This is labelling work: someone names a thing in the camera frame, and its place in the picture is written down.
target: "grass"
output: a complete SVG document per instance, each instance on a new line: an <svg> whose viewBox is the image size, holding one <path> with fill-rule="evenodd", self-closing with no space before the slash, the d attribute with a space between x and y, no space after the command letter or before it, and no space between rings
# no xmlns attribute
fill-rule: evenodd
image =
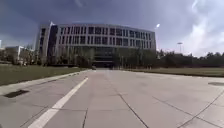
<svg viewBox="0 0 224 128"><path fill-rule="evenodd" d="M84 69L65 67L41 67L41 66L1 66L0 65L0 86L19 83L23 81L41 79L56 75L63 75L79 72Z"/></svg>
<svg viewBox="0 0 224 128"><path fill-rule="evenodd" d="M224 68L158 68L151 70L128 69L128 71L202 77L224 77Z"/></svg>

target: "paved ground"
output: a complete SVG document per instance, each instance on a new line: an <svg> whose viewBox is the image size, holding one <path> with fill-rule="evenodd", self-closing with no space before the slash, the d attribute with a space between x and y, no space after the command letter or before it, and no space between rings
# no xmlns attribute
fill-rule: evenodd
<svg viewBox="0 0 224 128"><path fill-rule="evenodd" d="M224 80L88 71L30 86L29 93L15 98L0 96L0 124L3 128L224 128L224 86L209 82Z"/></svg>

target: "road marking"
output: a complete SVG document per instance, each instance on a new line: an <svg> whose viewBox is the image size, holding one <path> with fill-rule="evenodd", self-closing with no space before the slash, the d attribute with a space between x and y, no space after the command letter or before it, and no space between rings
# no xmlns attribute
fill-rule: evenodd
<svg viewBox="0 0 224 128"><path fill-rule="evenodd" d="M43 115L41 115L37 120L35 120L28 128L43 128L47 122L59 111L60 108L79 90L79 88L88 80L85 78L77 86L75 86L70 92L68 92L64 97L62 97L52 109L48 109Z"/></svg>

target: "lamp post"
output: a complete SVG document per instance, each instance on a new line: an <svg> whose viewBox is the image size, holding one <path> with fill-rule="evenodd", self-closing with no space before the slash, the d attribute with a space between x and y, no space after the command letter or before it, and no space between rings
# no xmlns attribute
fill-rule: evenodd
<svg viewBox="0 0 224 128"><path fill-rule="evenodd" d="M178 44L179 47L180 47L180 53L182 53L182 51L181 51L181 50L182 50L182 49L181 49L181 45L182 45L183 43L182 43L182 42L178 42L177 44Z"/></svg>

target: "blue sky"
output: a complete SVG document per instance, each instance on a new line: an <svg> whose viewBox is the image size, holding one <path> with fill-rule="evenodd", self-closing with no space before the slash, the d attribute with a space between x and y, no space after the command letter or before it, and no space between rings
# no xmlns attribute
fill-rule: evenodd
<svg viewBox="0 0 224 128"><path fill-rule="evenodd" d="M224 50L223 0L1 0L0 40L35 43L38 25L105 23L156 31L157 47L201 56Z"/></svg>

